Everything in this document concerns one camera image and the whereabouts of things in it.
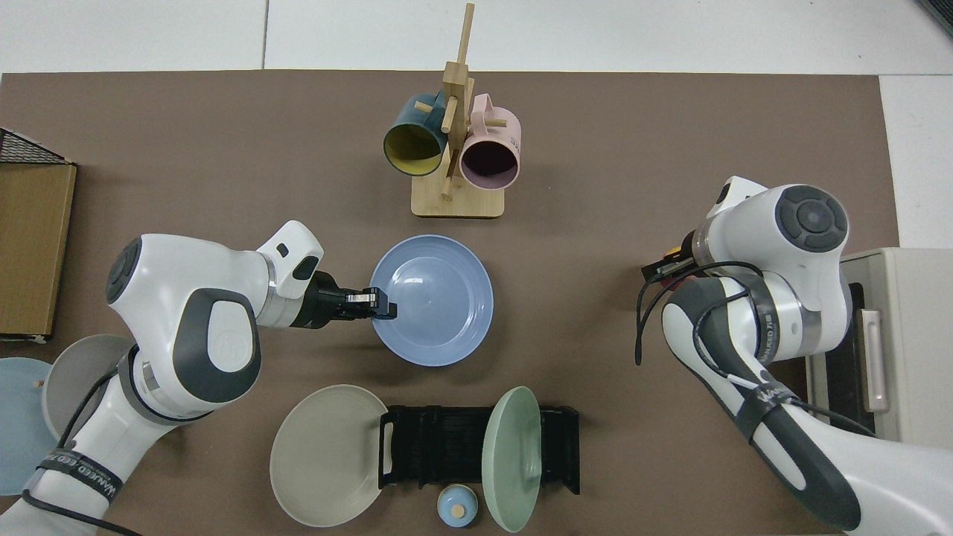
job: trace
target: black strap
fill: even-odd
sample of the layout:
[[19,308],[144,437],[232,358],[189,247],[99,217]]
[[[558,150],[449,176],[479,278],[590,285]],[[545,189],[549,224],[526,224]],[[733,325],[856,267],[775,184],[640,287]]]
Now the black strap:
[[740,430],[744,439],[751,444],[755,430],[764,416],[788,400],[796,399],[795,395],[780,381],[767,381],[752,389],[741,403],[738,415],[735,416],[735,426]]
[[94,489],[110,503],[123,486],[122,479],[104,465],[67,448],[54,448],[36,468],[68,474]]

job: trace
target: wooden base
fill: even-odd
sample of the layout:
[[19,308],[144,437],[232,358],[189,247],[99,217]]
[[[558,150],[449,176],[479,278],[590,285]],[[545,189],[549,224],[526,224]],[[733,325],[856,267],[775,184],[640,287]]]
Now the wooden base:
[[502,190],[480,190],[459,174],[454,174],[450,178],[450,198],[443,194],[450,161],[448,148],[433,173],[412,178],[411,212],[420,217],[502,216]]

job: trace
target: mug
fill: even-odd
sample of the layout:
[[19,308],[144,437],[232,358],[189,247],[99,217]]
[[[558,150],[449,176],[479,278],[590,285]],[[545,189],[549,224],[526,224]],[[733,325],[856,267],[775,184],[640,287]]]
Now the mug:
[[490,95],[474,97],[470,135],[460,151],[460,174],[482,190],[500,190],[519,175],[519,120],[493,106]]
[[412,96],[384,135],[384,155],[398,171],[413,176],[432,173],[443,159],[447,134],[440,131],[447,105],[443,91]]

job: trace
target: pink mug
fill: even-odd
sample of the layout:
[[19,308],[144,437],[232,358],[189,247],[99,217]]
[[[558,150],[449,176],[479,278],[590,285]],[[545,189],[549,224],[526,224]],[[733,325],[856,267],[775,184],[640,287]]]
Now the pink mug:
[[519,119],[496,108],[487,93],[474,97],[470,132],[460,151],[460,173],[482,190],[500,190],[519,175]]

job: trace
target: small blue lid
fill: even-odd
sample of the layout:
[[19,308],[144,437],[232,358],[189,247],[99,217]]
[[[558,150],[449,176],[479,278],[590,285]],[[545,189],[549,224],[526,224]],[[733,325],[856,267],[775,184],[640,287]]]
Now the small blue lid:
[[19,495],[36,465],[56,446],[43,419],[43,387],[50,364],[0,359],[0,495]]
[[453,528],[467,526],[477,516],[477,495],[463,484],[449,485],[436,500],[436,513]]

